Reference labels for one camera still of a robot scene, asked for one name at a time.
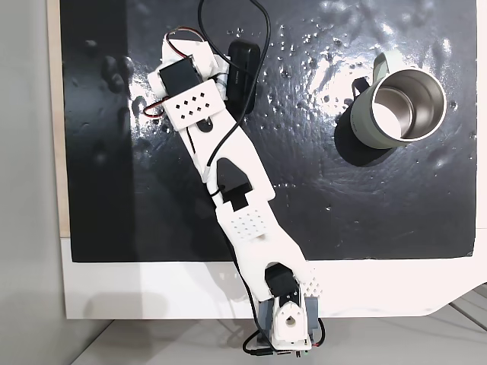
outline stainless steel mug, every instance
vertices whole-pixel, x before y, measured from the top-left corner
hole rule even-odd
[[[397,50],[374,61],[374,83],[352,106],[357,138],[377,149],[405,146],[432,135],[444,120],[447,100],[440,82],[408,67]]]

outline black surface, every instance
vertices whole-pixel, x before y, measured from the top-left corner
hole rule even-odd
[[[191,57],[162,68],[159,71],[159,76],[166,87],[168,97],[175,97],[203,82],[201,75],[195,69]]]
[[[262,3],[272,46],[244,129],[275,185],[275,215],[306,258],[471,255],[475,0]],[[167,121],[141,116],[154,101],[146,80],[163,36],[197,27],[196,6],[61,0],[76,262],[230,260],[180,137]],[[223,50],[238,37],[263,43],[264,20],[250,2],[214,0],[204,16]],[[345,110],[353,80],[371,75],[374,57],[394,46],[440,79],[449,110],[429,139],[377,153],[350,135]],[[230,189],[241,182],[229,171]]]

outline wire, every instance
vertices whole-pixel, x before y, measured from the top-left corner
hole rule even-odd
[[[244,280],[244,277],[242,276],[242,273],[240,272],[240,268],[238,266],[237,257],[235,255],[234,247],[231,245],[230,240],[228,239],[226,234],[224,234],[224,241],[225,241],[225,245],[227,245],[227,249],[228,249],[228,252],[230,253],[231,259],[234,262],[235,268],[237,268],[238,274],[240,275],[240,278],[242,279],[245,290],[247,291],[247,295],[249,296],[250,308],[252,309],[253,321],[256,324],[257,333],[260,333],[262,335],[262,337],[264,338],[264,341],[269,345],[269,348],[259,349],[259,350],[263,350],[263,351],[269,350],[269,351],[271,351],[271,353],[278,352],[274,348],[274,346],[272,346],[272,343],[269,340],[269,336],[267,336],[267,334],[264,332],[263,328],[260,326],[259,319],[257,318],[256,305],[253,302],[252,292],[250,291],[249,285],[246,283],[246,281]],[[253,336],[250,336],[250,338],[247,339],[248,341],[246,340],[246,343],[244,342],[244,344],[247,345],[252,338],[253,338]]]
[[[484,331],[487,332],[487,327],[485,325],[483,325],[482,323],[480,323],[478,320],[476,320],[475,318],[473,318],[470,314],[468,314],[464,310],[460,309],[455,303],[450,303],[450,306],[453,309],[455,309],[459,314],[461,314],[462,316],[466,317],[469,321],[475,323],[476,325],[478,325],[478,327],[480,327],[481,329],[483,329]]]
[[[191,144],[191,149],[193,150],[193,154],[196,154],[195,144],[193,143],[193,139],[191,138],[191,134],[189,133],[188,127],[186,127],[186,133],[188,134],[189,143]]]
[[[319,346],[321,346],[326,339],[326,329],[325,329],[325,325],[323,324],[323,320],[321,318],[318,318],[318,323],[320,324],[320,328],[321,328],[321,338],[317,343],[313,344],[314,348],[318,348]]]
[[[190,32],[190,33],[195,34],[196,36],[198,36],[198,37],[200,38],[200,40],[201,40],[202,42],[205,42],[205,38],[203,37],[203,35],[202,35],[202,34],[201,34],[199,31],[197,31],[196,29],[190,28],[190,27],[181,27],[181,26],[179,26],[179,27],[174,28],[174,29],[173,29],[171,32],[167,32],[167,33],[166,33],[166,35],[164,36],[164,38],[165,38],[165,40],[166,40],[167,44],[169,45],[169,47],[170,47],[170,48],[171,48],[171,49],[172,49],[172,50],[173,50],[173,51],[174,51],[176,54],[178,54],[179,56],[181,56],[181,57],[183,57],[183,58],[185,59],[185,58],[187,57],[187,55],[185,55],[184,53],[182,53],[181,51],[179,51],[179,50],[178,50],[178,48],[176,48],[176,47],[174,46],[174,44],[173,44],[173,43],[170,41],[170,39],[169,39],[169,36],[170,36],[171,34],[176,34],[176,32],[177,32],[177,31],[180,31],[180,30],[183,30],[183,31],[186,31],[186,32]]]
[[[200,0],[198,8],[200,8],[200,6],[202,5],[203,2],[204,2],[204,0]],[[218,153],[218,151],[220,150],[221,146],[230,138],[232,133],[235,132],[235,130],[244,123],[245,112],[247,110],[247,107],[250,104],[250,100],[252,99],[252,91],[255,90],[255,88],[256,88],[260,69],[262,68],[262,66],[264,64],[264,60],[266,59],[267,49],[269,48],[269,43],[270,43],[270,39],[271,39],[271,21],[269,18],[269,13],[257,0],[250,0],[250,2],[252,2],[252,4],[254,4],[262,12],[262,14],[264,15],[264,18],[266,19],[266,42],[264,43],[264,50],[263,50],[263,53],[260,57],[260,61],[259,61],[259,65],[257,66],[256,74],[253,77],[252,86],[249,88],[249,90],[251,90],[251,92],[249,92],[249,94],[247,95],[247,99],[245,100],[245,104],[244,104],[244,107],[243,107],[242,112],[240,114],[240,118],[237,120],[237,123],[235,123],[235,125],[228,131],[228,133],[221,139],[221,141],[219,141],[216,148],[213,150],[212,154],[210,155],[210,158],[208,159],[208,163],[206,164],[207,167],[210,167],[212,165],[212,162],[215,159],[215,156]]]
[[[235,64],[230,59],[228,59],[227,56],[220,49],[218,49],[218,47],[213,43],[213,41],[208,36],[208,33],[206,33],[205,27],[203,26],[203,20],[202,20],[202,9],[203,9],[203,3],[204,2],[205,2],[205,0],[199,0],[199,4],[198,4],[198,25],[199,25],[199,29],[201,30],[201,33],[203,33],[203,36],[206,39],[206,42],[208,42],[208,44],[213,49],[213,51],[215,51],[216,54],[219,55],[221,57],[221,59],[223,59],[226,63],[234,66],[237,70],[242,71],[245,74],[249,74],[248,70],[246,70],[245,68],[241,68],[239,65]]]
[[[244,352],[244,353],[249,354],[249,355],[251,355],[251,354],[252,354],[252,353],[251,353],[251,351],[252,351],[252,350],[249,350],[249,349],[247,348],[247,346],[248,346],[249,342],[250,342],[250,341],[252,341],[252,340],[253,340],[255,337],[257,337],[257,335],[258,335],[259,333],[260,333],[260,331],[259,331],[259,330],[255,331],[255,332],[254,332],[252,335],[250,335],[250,336],[247,338],[247,340],[245,340],[245,341],[243,342],[243,344],[242,344],[242,350],[243,350],[243,352]]]
[[[147,111],[150,110],[150,109],[154,109],[156,106],[160,106],[167,99],[169,99],[169,97],[163,97],[162,100],[156,101],[155,103],[152,103],[151,105],[146,106],[142,110],[142,114],[144,114],[148,118],[152,118],[152,119],[159,119],[159,118],[161,118],[164,115],[164,110],[161,110],[161,112],[158,113],[158,114],[149,114],[149,113],[147,113]]]

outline white surface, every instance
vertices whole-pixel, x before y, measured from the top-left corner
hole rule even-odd
[[[251,357],[250,320],[115,321],[73,365],[485,365],[487,334],[445,307],[421,318],[325,319],[307,356]]]
[[[477,7],[478,17],[487,13],[487,2],[478,1]],[[480,35],[486,34],[487,22],[479,19],[478,28]],[[480,36],[477,67],[480,85],[487,80],[487,68],[481,67],[487,59],[485,42],[485,37]],[[484,87],[478,90],[479,100],[485,100],[485,91]],[[320,316],[423,316],[487,282],[487,231],[483,230],[487,229],[487,189],[484,189],[487,186],[487,143],[484,142],[487,125],[482,122],[485,108],[486,103],[479,103],[477,186],[480,189],[477,189],[473,257],[313,262],[323,288]],[[75,264],[71,260],[69,240],[62,240],[62,259],[68,318],[251,317],[244,286],[230,262]],[[453,359],[455,355],[445,358]]]
[[[46,31],[46,2],[0,11],[2,365],[71,363],[108,325],[65,318]]]

